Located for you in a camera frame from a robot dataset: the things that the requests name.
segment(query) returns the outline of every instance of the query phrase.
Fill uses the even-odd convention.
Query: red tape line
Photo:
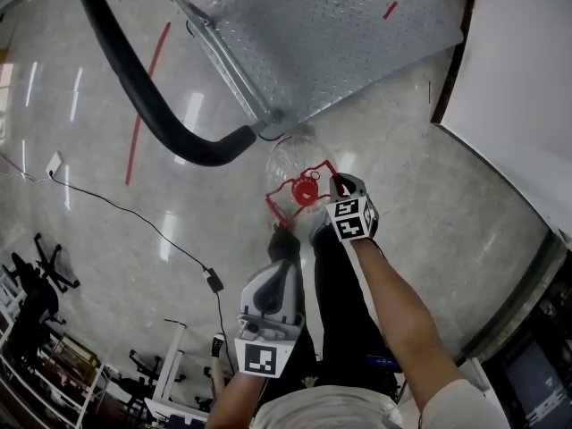
[[[159,38],[157,47],[155,48],[155,53],[153,54],[153,60],[151,61],[151,65],[149,65],[149,71],[148,71],[149,78],[153,78],[153,73],[155,72],[157,60],[159,59],[159,55],[161,54],[164,41],[167,38],[167,34],[169,33],[170,28],[171,28],[171,23],[167,22],[166,25],[164,26],[163,33]],[[125,175],[126,186],[129,186],[131,183],[131,175],[133,173],[133,160],[135,159],[135,149],[137,149],[137,140],[139,138],[140,127],[141,127],[141,116],[137,115],[137,118],[135,119],[135,128],[133,129],[133,137],[131,138],[131,149],[129,152],[129,162],[127,163],[127,174]]]
[[[393,13],[393,10],[395,9],[395,7],[397,6],[397,2],[393,2],[390,7],[388,8],[387,12],[383,15],[384,19],[387,19],[390,17],[390,14]]]

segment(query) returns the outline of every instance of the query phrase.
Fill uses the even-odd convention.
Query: black cable
[[[400,393],[398,394],[398,396],[397,396],[397,401],[395,402],[396,404],[399,404],[399,403],[400,403],[401,398],[403,397],[403,394],[405,393],[405,388],[407,388],[407,385],[408,385],[408,381],[405,380],[405,381],[403,382],[403,384],[401,385]]]
[[[190,253],[188,253],[187,251],[185,251],[183,248],[175,245],[172,241],[170,241],[169,239],[167,239],[162,233],[161,231],[159,231],[156,226],[151,223],[148,219],[145,219],[143,216],[141,216],[139,213],[134,212],[133,210],[130,210],[129,208],[123,208],[122,206],[116,205],[114,202],[112,202],[111,200],[108,200],[107,198],[100,196],[99,194],[94,194],[93,192],[89,192],[88,190],[84,190],[84,189],[80,189],[80,188],[76,188],[75,186],[72,186],[70,183],[65,183],[65,182],[61,182],[59,180],[57,180],[56,178],[54,178],[54,175],[50,173],[50,178],[52,180],[54,180],[56,183],[61,184],[62,186],[65,186],[67,188],[71,188],[74,190],[77,190],[79,192],[83,192],[84,194],[88,194],[89,196],[95,197],[95,198],[101,198],[102,200],[104,200],[105,202],[107,202],[109,205],[114,206],[115,208],[118,208],[122,211],[126,211],[128,213],[132,213],[134,215],[136,215],[139,219],[141,219],[142,221],[144,221],[145,223],[149,224],[151,227],[153,227],[153,229],[155,229],[155,232],[157,232],[159,235],[161,235],[161,237],[163,237],[166,241],[168,241],[169,243],[171,243],[174,247],[176,247],[182,254],[190,257],[192,260],[194,260],[197,264],[199,264],[201,267],[203,267],[203,270],[208,270],[206,268],[206,266],[200,262],[196,257],[192,256]]]
[[[181,253],[183,253],[184,255],[190,257],[192,260],[194,260],[197,264],[199,264],[201,267],[203,267],[203,271],[209,272],[212,269],[208,269],[206,268],[206,266],[200,262],[196,257],[192,256],[190,253],[188,253],[187,251],[185,251],[183,248],[178,247],[177,245],[175,245],[172,241],[170,241],[169,239],[167,239],[156,227],[153,223],[151,223],[148,219],[145,219],[143,216],[141,216],[139,213],[134,212],[133,210],[130,210],[129,208],[123,208],[122,206],[116,205],[114,202],[112,202],[111,200],[108,200],[107,198],[100,196],[99,194],[95,194],[93,192],[89,192],[88,190],[84,190],[84,189],[80,189],[80,188],[76,188],[75,186],[72,186],[70,183],[66,183],[66,182],[61,182],[59,180],[57,180],[56,178],[54,178],[54,175],[52,173],[50,173],[50,178],[55,181],[58,184],[61,184],[62,186],[66,186],[68,188],[77,190],[78,192],[83,192],[84,194],[88,194],[89,196],[95,197],[95,198],[100,198],[102,200],[104,200],[106,203],[108,203],[111,206],[114,206],[115,208],[118,208],[122,211],[126,211],[128,213],[132,213],[134,215],[136,215],[139,219],[141,219],[142,221],[144,221],[145,223],[149,224],[151,227],[153,227],[153,229],[155,230],[155,232],[157,232],[159,235],[161,235],[161,237],[163,237],[166,241],[168,241],[169,243],[171,243],[174,247],[176,247]],[[218,295],[218,292],[214,293],[216,296],[216,300],[217,300],[217,305],[218,305],[218,315],[219,315],[219,319],[221,321],[221,331],[223,331],[223,337],[224,337],[224,346],[226,348],[226,357],[229,359],[229,364],[231,366],[231,370],[232,370],[232,374],[234,375],[234,365],[232,364],[232,360],[231,360],[231,353],[229,352],[229,342],[228,339],[226,338],[226,331],[224,330],[224,320],[223,320],[223,311],[221,310],[221,298]]]
[[[371,238],[371,237],[370,237],[369,239],[374,243],[375,247],[379,250],[379,252],[382,253],[383,258],[384,258],[385,260],[387,260],[387,257],[385,257],[385,254],[383,253],[382,249],[379,248],[379,245],[377,244],[377,241],[375,241],[375,240],[374,240],[373,238]]]
[[[187,21],[187,22],[185,23],[185,25],[187,26],[187,30],[189,31],[190,35],[194,38],[194,37],[195,37],[195,34],[194,34],[192,31],[190,31],[189,21]]]
[[[229,359],[229,364],[231,365],[232,375],[234,375],[234,366],[232,365],[231,353],[229,352],[229,342],[228,342],[228,339],[226,338],[226,332],[224,331],[223,311],[221,310],[221,298],[219,297],[218,292],[215,292],[214,294],[215,294],[216,300],[218,302],[218,316],[219,316],[219,319],[221,320],[221,331],[223,332],[223,337],[224,337],[224,347],[226,348],[226,357]]]
[[[283,133],[282,135],[279,135],[278,137],[276,137],[275,139],[267,139],[265,137],[262,136],[262,133],[258,134],[258,137],[263,139],[264,141],[276,141],[278,139],[281,139],[285,134]]]

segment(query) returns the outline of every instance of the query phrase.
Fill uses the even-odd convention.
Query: power adapter
[[[224,289],[223,282],[213,268],[205,268],[203,276],[214,294]]]

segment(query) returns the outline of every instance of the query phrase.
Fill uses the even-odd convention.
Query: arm
[[[224,374],[221,367],[221,360],[218,357],[211,357],[211,378],[213,380],[214,396],[218,399],[223,395],[224,388]]]
[[[238,372],[218,397],[206,429],[247,429],[257,409],[265,378]]]
[[[423,411],[447,384],[461,378],[447,355],[431,313],[371,240],[351,242],[374,300],[387,343]]]

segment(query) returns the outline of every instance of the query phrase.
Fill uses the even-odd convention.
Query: white wall
[[[572,0],[476,0],[442,125],[572,237]]]

